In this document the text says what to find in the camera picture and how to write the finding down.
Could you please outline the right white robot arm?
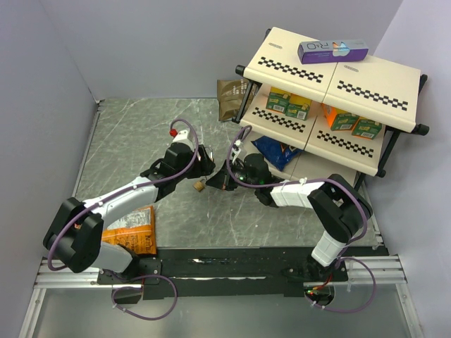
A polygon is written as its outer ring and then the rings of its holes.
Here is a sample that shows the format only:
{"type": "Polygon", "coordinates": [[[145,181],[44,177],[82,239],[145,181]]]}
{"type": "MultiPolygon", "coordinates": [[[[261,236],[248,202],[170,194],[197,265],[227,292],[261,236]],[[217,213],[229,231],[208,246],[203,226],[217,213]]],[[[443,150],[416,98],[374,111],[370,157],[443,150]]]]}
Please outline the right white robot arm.
{"type": "Polygon", "coordinates": [[[249,187],[265,206],[313,209],[324,231],[312,250],[307,270],[319,281],[332,273],[332,264],[338,262],[349,244],[365,235],[368,220],[373,215],[369,203],[341,175],[284,180],[271,173],[261,154],[224,161],[206,185],[224,191],[249,187]]]}

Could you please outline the brass padlock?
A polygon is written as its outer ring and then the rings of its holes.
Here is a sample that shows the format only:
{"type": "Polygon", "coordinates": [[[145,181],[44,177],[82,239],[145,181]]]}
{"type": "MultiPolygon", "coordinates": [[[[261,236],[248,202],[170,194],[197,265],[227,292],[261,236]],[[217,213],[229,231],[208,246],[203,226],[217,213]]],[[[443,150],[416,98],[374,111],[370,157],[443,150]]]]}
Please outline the brass padlock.
{"type": "Polygon", "coordinates": [[[205,189],[206,187],[206,180],[205,179],[200,179],[197,180],[194,184],[193,187],[198,191],[201,192],[203,189],[205,189]]]}

